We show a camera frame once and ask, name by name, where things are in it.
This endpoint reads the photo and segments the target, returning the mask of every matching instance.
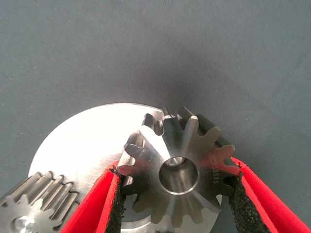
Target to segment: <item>gray fabric surface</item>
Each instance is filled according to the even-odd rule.
[[[310,75],[309,0],[1,0],[0,196],[76,113],[184,105],[311,226]]]

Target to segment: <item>machined steel part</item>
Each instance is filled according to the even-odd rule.
[[[0,233],[59,232],[77,208],[78,193],[63,176],[39,172],[0,199]]]
[[[136,194],[133,209],[152,209],[151,222],[171,217],[174,228],[189,215],[203,221],[202,210],[217,213],[217,195],[231,195],[224,179],[239,173],[230,160],[232,145],[220,129],[201,115],[181,108],[177,116],[163,110],[162,120],[146,114],[142,127],[124,147],[118,172],[125,177],[122,192]]]

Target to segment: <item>metal disc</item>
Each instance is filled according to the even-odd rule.
[[[36,172],[52,171],[54,176],[65,175],[64,182],[73,181],[82,201],[104,169],[120,159],[129,135],[138,130],[146,113],[155,118],[163,115],[160,109],[132,103],[102,105],[83,111],[59,125],[40,145],[32,161],[29,176]],[[181,228],[173,228],[165,216],[159,224],[150,217],[122,222],[122,233],[209,232],[218,214],[202,210],[204,223],[195,225],[184,216]]]

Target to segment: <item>gear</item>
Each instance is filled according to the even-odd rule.
[[[151,208],[151,222],[171,216],[173,227],[189,215],[199,224],[205,207],[219,212],[216,196],[231,195],[233,188],[224,179],[239,173],[230,156],[232,145],[217,148],[223,141],[217,126],[186,108],[177,116],[163,110],[161,121],[147,114],[140,131],[128,139],[118,172],[125,177],[122,191],[137,194],[133,209]]]
[[[0,233],[56,233],[77,207],[72,183],[52,173],[28,178],[0,199]]]

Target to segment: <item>center hole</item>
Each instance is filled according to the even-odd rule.
[[[191,160],[174,157],[162,165],[159,178],[167,191],[180,195],[187,193],[195,186],[198,170]]]

